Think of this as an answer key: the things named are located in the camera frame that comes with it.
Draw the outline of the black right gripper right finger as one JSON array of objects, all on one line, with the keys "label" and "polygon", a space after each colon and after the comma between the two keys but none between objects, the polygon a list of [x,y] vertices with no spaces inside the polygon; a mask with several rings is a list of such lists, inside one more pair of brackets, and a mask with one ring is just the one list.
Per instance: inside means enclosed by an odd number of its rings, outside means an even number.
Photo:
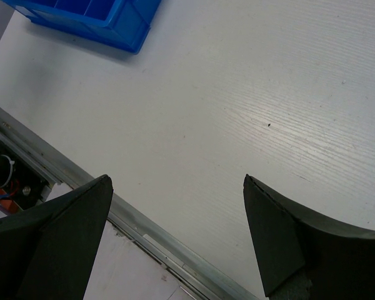
[{"label": "black right gripper right finger", "polygon": [[244,205],[269,299],[375,299],[375,231],[299,204],[252,176]]}]

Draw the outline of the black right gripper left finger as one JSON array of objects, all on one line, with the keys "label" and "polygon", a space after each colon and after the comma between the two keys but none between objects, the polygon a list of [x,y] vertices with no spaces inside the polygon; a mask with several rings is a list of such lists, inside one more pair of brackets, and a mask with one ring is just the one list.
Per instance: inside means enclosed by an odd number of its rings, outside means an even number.
[{"label": "black right gripper left finger", "polygon": [[112,198],[103,175],[0,218],[0,299],[83,299]]}]

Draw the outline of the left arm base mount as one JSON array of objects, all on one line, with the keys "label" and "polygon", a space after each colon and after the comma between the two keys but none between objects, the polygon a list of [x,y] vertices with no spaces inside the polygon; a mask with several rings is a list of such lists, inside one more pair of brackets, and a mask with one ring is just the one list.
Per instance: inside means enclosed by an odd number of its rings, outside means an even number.
[{"label": "left arm base mount", "polygon": [[15,214],[41,203],[48,181],[2,141],[0,156],[14,163],[6,168],[6,180],[0,181],[0,205],[7,212]]}]

